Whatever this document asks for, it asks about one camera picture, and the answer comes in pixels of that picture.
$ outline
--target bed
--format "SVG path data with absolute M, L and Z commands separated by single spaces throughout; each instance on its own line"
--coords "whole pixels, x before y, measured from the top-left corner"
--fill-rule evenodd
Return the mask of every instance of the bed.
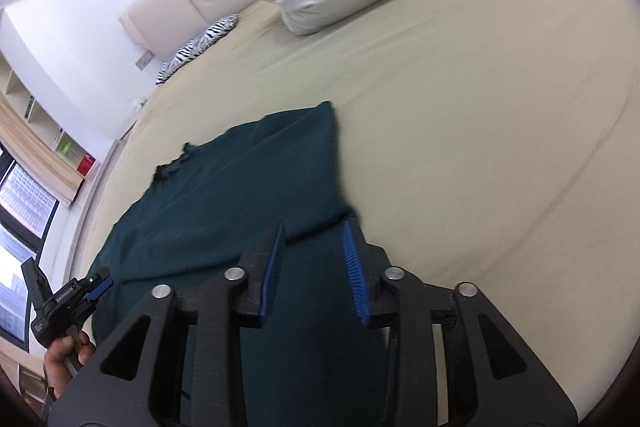
M 367 239 L 476 282 L 584 418 L 640 335 L 638 49 L 632 0 L 384 0 L 303 38 L 251 4 L 150 97 L 81 271 L 185 142 L 330 100 Z

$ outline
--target metal screw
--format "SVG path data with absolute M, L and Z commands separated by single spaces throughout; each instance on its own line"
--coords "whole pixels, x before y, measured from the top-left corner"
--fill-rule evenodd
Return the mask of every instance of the metal screw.
M 470 282 L 463 282 L 458 286 L 458 291 L 460 295 L 464 295 L 465 297 L 474 297 L 478 295 L 478 286 L 475 284 L 471 284 Z
M 398 279 L 402 279 L 404 277 L 404 270 L 399 268 L 398 266 L 392 266 L 391 268 L 387 268 L 385 270 L 385 277 L 387 279 L 391 279 L 392 281 L 397 281 Z
M 242 277 L 244 277 L 244 270 L 237 266 L 234 266 L 233 268 L 229 268 L 225 272 L 225 278 L 230 281 L 237 281 L 239 279 L 242 279 Z
M 153 295 L 156 299 L 164 299 L 167 295 L 171 293 L 171 286 L 167 286 L 166 284 L 159 284 L 153 290 L 151 290 L 151 295 Z

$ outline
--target green object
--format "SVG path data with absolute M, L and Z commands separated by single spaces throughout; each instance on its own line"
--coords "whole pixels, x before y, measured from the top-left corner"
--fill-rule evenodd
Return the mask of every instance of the green object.
M 24 110 L 24 117 L 25 118 L 29 118 L 29 113 L 31 112 L 31 107 L 33 107 L 33 102 L 35 101 L 35 98 L 33 98 L 33 95 L 31 95 L 29 97 L 29 102 L 27 102 L 27 108 Z
M 382 333 L 354 311 L 342 254 L 342 222 L 353 210 L 339 192 L 336 144 L 324 102 L 187 144 L 159 167 L 91 267 L 108 266 L 114 281 L 94 314 L 98 344 L 153 286 L 203 282 L 283 219 L 273 315 L 261 330 L 241 330 L 248 424 L 378 425 L 386 350 Z

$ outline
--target black handle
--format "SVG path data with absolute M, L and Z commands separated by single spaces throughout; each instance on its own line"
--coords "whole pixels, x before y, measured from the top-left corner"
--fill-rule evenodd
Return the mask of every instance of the black handle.
M 395 385 L 385 401 L 385 416 L 393 427 L 435 427 L 438 424 L 435 350 L 426 286 L 412 273 L 400 279 L 384 276 L 396 294 L 398 317 L 392 325 L 388 379 Z
M 71 378 L 75 378 L 78 375 L 78 371 L 80 371 L 83 367 L 78 360 L 78 353 L 75 349 L 65 357 L 63 363 L 65 364 L 65 369 L 71 375 Z
M 206 306 L 198 312 L 193 367 L 191 425 L 194 427 L 246 427 L 240 328 L 229 313 L 229 300 L 246 285 L 247 277 L 229 280 L 223 273 L 203 286 Z
M 40 313 L 47 299 L 53 296 L 47 276 L 44 275 L 44 272 L 33 257 L 28 258 L 20 267 L 22 268 L 22 275 L 29 292 L 31 304 L 33 304 L 36 313 Z

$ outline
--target finger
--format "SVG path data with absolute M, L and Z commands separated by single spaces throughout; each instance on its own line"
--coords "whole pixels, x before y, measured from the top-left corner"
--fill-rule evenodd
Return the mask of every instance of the finger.
M 49 385 L 53 387 L 56 398 L 62 395 L 62 392 L 71 382 L 66 367 L 63 363 L 64 358 L 71 353 L 74 348 L 74 340 L 72 337 L 56 339 L 51 343 L 49 349 L 44 355 L 44 363 L 47 368 L 47 379 Z
M 80 339 L 80 342 L 82 344 L 88 344 L 91 341 L 86 331 L 82 331 L 82 330 L 78 331 L 78 338 Z
M 95 353 L 95 346 L 92 343 L 84 344 L 78 352 L 78 360 L 82 365 L 87 365 Z
M 64 358 L 74 349 L 73 337 L 68 335 L 62 339 L 55 339 L 44 355 L 44 362 L 47 364 L 62 363 Z

